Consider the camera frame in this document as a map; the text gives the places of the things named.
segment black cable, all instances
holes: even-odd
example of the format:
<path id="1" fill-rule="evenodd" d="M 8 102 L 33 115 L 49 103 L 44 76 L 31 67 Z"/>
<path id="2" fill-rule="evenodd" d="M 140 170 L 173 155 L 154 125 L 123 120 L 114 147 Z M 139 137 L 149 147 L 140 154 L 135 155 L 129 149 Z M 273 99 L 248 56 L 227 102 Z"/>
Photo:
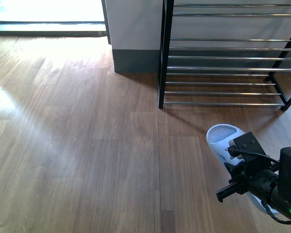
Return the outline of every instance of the black cable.
<path id="1" fill-rule="evenodd" d="M 268 155 L 265 155 L 265 154 L 259 154 L 259 153 L 255 153 L 255 152 L 249 152 L 249 151 L 244 151 L 244 150 L 241 150 L 241 149 L 232 149 L 233 152 L 237 152 L 237 153 L 240 153 L 240 154 L 249 154 L 249 155 L 255 155 L 255 156 L 259 156 L 259 157 L 263 157 L 265 159 L 268 159 L 270 161 L 272 161 L 273 163 L 275 164 L 278 164 L 279 165 L 279 161 L 269 157 Z"/>
<path id="2" fill-rule="evenodd" d="M 274 219 L 276 222 L 281 223 L 281 224 L 285 224 L 285 225 L 291 225 L 291 221 L 283 221 L 280 220 L 279 218 L 277 218 L 272 211 L 270 210 L 270 208 L 268 207 L 268 205 L 264 202 L 261 201 L 261 204 L 263 205 L 263 207 L 266 209 L 266 212 L 272 217 L 272 219 Z"/>

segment gray baseboard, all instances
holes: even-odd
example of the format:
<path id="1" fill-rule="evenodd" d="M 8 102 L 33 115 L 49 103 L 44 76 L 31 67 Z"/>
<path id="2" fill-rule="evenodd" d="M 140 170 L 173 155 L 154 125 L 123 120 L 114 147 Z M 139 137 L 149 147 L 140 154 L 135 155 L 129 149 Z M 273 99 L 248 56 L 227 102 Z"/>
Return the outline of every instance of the gray baseboard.
<path id="1" fill-rule="evenodd" d="M 191 56 L 235 56 L 235 57 L 278 57 L 280 52 L 259 51 L 170 51 L 170 55 Z M 158 72 L 159 50 L 113 50 L 114 69 L 116 72 Z M 168 62 L 170 66 L 195 67 L 256 67 L 271 68 L 273 61 L 239 61 L 239 60 L 190 60 L 173 59 Z M 291 68 L 291 61 L 285 61 L 280 66 Z"/>
<path id="2" fill-rule="evenodd" d="M 112 50 L 117 73 L 158 72 L 159 50 Z"/>

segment chrome rod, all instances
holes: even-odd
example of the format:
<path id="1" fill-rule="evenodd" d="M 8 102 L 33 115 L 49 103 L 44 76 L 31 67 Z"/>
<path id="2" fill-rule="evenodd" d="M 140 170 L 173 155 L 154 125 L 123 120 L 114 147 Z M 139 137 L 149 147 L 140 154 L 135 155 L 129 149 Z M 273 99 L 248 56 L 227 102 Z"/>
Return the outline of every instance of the chrome rod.
<path id="1" fill-rule="evenodd" d="M 291 68 L 238 68 L 238 67 L 167 67 L 168 70 L 227 70 L 227 71 L 290 71 Z"/>
<path id="2" fill-rule="evenodd" d="M 261 60 L 261 61 L 291 61 L 290 57 L 211 57 L 211 56 L 168 56 L 168 59 L 210 59 L 210 60 Z"/>
<path id="3" fill-rule="evenodd" d="M 194 8 L 291 8 L 291 4 L 180 4 L 180 3 L 175 3 L 174 7 L 194 7 Z"/>
<path id="4" fill-rule="evenodd" d="M 200 50 L 200 51 L 242 51 L 242 50 L 252 50 L 252 51 L 291 51 L 291 48 L 228 48 L 228 47 L 169 47 L 170 50 Z"/>
<path id="5" fill-rule="evenodd" d="M 166 82 L 168 85 L 219 85 L 219 86 L 228 86 L 228 85 L 239 85 L 239 86 L 275 86 L 274 83 L 205 83 L 205 82 Z"/>
<path id="6" fill-rule="evenodd" d="M 291 14 L 222 14 L 222 13 L 184 13 L 175 12 L 173 13 L 175 17 L 291 17 Z"/>
<path id="7" fill-rule="evenodd" d="M 220 95 L 220 96 L 280 96 L 281 93 L 237 93 L 237 92 L 201 92 L 201 91 L 165 91 L 176 95 Z"/>
<path id="8" fill-rule="evenodd" d="M 206 39 L 206 38 L 170 38 L 173 41 L 218 41 L 218 42 L 291 42 L 291 40 L 282 39 Z"/>
<path id="9" fill-rule="evenodd" d="M 170 76 L 183 76 L 183 75 L 191 75 L 191 76 L 224 76 L 224 77 L 267 77 L 268 74 L 209 74 L 209 73 L 167 73 Z"/>
<path id="10" fill-rule="evenodd" d="M 164 104 L 188 104 L 188 105 L 215 105 L 215 106 L 285 106 L 283 103 L 211 103 L 211 102 L 171 102 Z"/>

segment glass door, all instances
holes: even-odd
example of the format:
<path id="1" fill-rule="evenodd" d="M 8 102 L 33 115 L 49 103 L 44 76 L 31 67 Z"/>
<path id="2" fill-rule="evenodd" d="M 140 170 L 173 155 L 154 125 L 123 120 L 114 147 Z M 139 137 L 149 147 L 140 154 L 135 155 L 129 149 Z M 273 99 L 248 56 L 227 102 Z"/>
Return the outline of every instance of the glass door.
<path id="1" fill-rule="evenodd" d="M 46 32 L 49 28 L 70 34 L 77 31 L 78 36 L 82 32 L 86 36 L 94 31 L 105 32 L 102 1 L 105 0 L 0 0 L 0 30 Z"/>

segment white slipper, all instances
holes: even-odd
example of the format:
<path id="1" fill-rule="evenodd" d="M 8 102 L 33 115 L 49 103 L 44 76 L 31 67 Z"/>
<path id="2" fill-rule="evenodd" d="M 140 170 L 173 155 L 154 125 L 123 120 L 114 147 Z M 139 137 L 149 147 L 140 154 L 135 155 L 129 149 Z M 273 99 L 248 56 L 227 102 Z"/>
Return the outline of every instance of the white slipper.
<path id="1" fill-rule="evenodd" d="M 224 166 L 224 163 L 229 163 L 234 166 L 239 164 L 244 159 L 233 158 L 230 159 L 230 154 L 225 149 L 230 147 L 229 142 L 236 137 L 243 135 L 244 132 L 233 125 L 228 124 L 218 124 L 212 126 L 206 135 L 207 143 L 214 153 L 215 157 L 220 161 L 220 163 Z M 265 208 L 261 204 L 261 200 L 254 196 L 252 193 L 247 192 L 249 199 L 252 203 L 263 213 L 267 214 Z M 270 210 L 274 215 L 279 214 L 279 212 L 272 207 Z"/>

